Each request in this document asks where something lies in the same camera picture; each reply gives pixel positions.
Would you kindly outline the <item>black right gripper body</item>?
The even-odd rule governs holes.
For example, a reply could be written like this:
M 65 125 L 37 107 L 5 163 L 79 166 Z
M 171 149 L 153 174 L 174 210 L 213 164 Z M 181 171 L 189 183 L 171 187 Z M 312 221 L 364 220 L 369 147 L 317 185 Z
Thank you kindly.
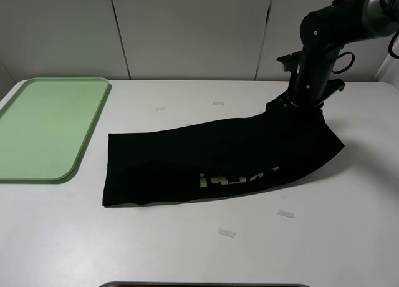
M 266 104 L 266 110 L 300 109 L 321 107 L 325 100 L 342 91 L 342 79 L 331 79 L 337 53 L 307 55 L 294 52 L 277 58 L 286 72 L 290 72 L 286 91 Z

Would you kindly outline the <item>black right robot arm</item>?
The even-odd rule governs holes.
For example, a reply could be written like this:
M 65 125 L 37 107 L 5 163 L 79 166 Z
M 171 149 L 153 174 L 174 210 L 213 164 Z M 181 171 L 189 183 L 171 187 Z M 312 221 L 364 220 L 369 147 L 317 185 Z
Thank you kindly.
M 398 0 L 334 0 L 331 6 L 312 11 L 302 20 L 300 51 L 278 58 L 290 72 L 285 92 L 266 104 L 272 109 L 312 109 L 345 87 L 343 80 L 330 79 L 351 68 L 333 70 L 342 49 L 353 42 L 398 38 Z

